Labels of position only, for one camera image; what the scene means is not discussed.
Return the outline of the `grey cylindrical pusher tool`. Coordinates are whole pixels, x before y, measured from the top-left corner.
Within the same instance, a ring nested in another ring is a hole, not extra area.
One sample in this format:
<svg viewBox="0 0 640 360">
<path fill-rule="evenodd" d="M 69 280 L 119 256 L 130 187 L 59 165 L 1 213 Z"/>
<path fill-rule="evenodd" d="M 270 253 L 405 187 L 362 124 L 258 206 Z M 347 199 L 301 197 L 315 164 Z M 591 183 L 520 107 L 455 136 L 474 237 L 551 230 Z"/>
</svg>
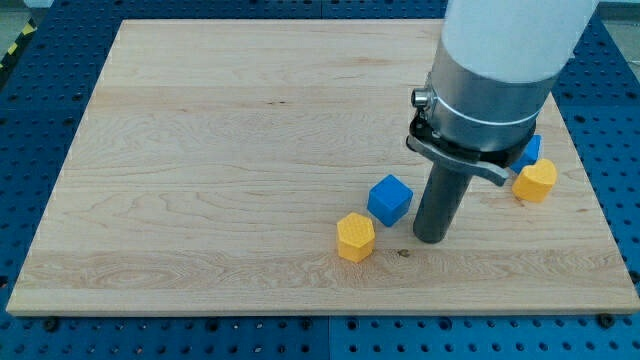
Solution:
<svg viewBox="0 0 640 360">
<path fill-rule="evenodd" d="M 414 222 L 413 233 L 421 241 L 442 241 L 471 181 L 468 174 L 434 164 Z"/>
</svg>

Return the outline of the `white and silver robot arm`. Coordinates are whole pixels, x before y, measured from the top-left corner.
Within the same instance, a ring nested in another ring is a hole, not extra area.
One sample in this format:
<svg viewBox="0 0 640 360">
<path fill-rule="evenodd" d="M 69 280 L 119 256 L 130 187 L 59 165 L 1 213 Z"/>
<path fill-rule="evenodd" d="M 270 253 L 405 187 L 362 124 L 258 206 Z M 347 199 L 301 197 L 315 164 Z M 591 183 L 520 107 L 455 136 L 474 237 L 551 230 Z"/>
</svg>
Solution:
<svg viewBox="0 0 640 360">
<path fill-rule="evenodd" d="M 598 0 L 453 0 L 413 90 L 407 147 L 432 163 L 413 223 L 442 241 L 472 178 L 497 186 L 523 153 Z"/>
</svg>

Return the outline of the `blue block behind arm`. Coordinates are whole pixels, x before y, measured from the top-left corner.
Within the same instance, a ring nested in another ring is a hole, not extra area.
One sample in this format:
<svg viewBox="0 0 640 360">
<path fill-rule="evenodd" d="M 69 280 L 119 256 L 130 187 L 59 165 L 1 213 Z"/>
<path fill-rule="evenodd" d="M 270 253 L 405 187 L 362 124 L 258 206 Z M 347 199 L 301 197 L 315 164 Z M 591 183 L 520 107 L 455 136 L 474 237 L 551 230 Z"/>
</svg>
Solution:
<svg viewBox="0 0 640 360">
<path fill-rule="evenodd" d="M 543 137 L 535 134 L 529 140 L 521 156 L 510 165 L 510 169 L 519 174 L 525 166 L 534 165 L 539 159 Z"/>
</svg>

